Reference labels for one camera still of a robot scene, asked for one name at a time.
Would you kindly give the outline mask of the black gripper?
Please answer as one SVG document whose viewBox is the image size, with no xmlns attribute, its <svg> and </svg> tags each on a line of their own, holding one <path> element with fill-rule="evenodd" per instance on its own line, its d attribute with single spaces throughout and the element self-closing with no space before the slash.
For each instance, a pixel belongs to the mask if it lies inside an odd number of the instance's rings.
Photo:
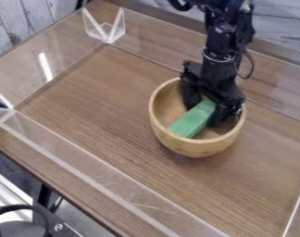
<svg viewBox="0 0 300 237">
<path fill-rule="evenodd" d="M 235 83 L 239 65 L 240 53 L 220 57 L 203 51 L 200 63 L 183 61 L 179 75 L 183 104 L 191 109 L 200 102 L 202 96 L 216 104 L 208 119 L 210 127 L 216 127 L 230 116 L 240 113 L 244 96 Z"/>
</svg>

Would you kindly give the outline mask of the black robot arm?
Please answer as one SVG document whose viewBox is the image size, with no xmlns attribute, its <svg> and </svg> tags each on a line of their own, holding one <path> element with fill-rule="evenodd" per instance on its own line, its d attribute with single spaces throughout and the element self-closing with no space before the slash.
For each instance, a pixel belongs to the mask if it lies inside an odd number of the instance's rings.
<svg viewBox="0 0 300 237">
<path fill-rule="evenodd" d="M 167 0 L 180 12 L 196 7 L 204 13 L 206 44 L 202 62 L 183 61 L 179 78 L 183 104 L 198 105 L 202 96 L 215 103 L 208 126 L 218 126 L 240 113 L 244 95 L 235 83 L 247 80 L 254 72 L 254 59 L 246 45 L 252 41 L 254 4 L 251 0 Z"/>
</svg>

